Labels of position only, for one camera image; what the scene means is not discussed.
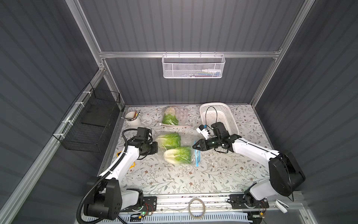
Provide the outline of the clear zip-top bag blue seal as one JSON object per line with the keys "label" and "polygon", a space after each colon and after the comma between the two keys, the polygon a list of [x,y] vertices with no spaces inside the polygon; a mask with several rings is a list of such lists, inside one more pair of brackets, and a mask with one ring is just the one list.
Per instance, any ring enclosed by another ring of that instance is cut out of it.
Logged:
{"label": "clear zip-top bag blue seal", "polygon": [[200,151],[193,149],[200,137],[196,134],[166,132],[156,136],[158,154],[170,164],[189,164],[199,166]]}

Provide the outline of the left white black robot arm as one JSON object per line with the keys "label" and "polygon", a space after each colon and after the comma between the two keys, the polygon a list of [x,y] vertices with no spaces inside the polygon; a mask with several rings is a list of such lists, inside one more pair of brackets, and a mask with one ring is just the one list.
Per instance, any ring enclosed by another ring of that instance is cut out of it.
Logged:
{"label": "left white black robot arm", "polygon": [[122,191],[120,183],[136,160],[158,152],[158,143],[153,140],[151,129],[138,127],[135,131],[137,134],[132,138],[124,138],[124,149],[117,159],[99,176],[88,181],[88,192],[81,199],[76,211],[76,221],[79,224],[86,223],[83,215],[95,217],[93,224],[105,219],[118,219],[124,223],[120,217],[123,210],[140,209],[143,206],[143,191],[134,188]]}

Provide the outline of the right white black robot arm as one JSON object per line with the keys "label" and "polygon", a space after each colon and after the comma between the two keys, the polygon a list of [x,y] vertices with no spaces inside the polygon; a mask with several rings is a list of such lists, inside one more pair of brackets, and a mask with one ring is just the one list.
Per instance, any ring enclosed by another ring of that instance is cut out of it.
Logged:
{"label": "right white black robot arm", "polygon": [[204,136],[193,149],[208,151],[223,148],[227,152],[244,155],[268,169],[269,178],[251,185],[242,196],[242,201],[252,207],[254,203],[267,197],[281,195],[289,197],[301,185],[306,177],[291,152],[265,149],[253,144],[237,134],[229,134],[222,122],[211,126],[214,137],[210,137],[207,127],[200,125],[196,131]]}

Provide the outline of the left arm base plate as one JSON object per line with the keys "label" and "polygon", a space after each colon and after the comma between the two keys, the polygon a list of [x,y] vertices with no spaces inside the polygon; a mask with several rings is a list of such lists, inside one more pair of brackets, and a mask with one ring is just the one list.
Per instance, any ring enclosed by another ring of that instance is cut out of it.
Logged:
{"label": "left arm base plate", "polygon": [[131,206],[121,210],[120,212],[154,212],[157,209],[157,200],[155,196],[144,197],[141,206]]}

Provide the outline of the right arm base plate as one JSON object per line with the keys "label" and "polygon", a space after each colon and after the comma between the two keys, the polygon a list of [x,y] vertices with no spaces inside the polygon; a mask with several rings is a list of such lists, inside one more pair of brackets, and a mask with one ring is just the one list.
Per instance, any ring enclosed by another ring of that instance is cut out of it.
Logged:
{"label": "right arm base plate", "polygon": [[246,195],[244,193],[240,194],[230,194],[229,199],[227,200],[231,204],[233,209],[267,209],[269,208],[269,203],[267,199],[258,201],[253,197]]}

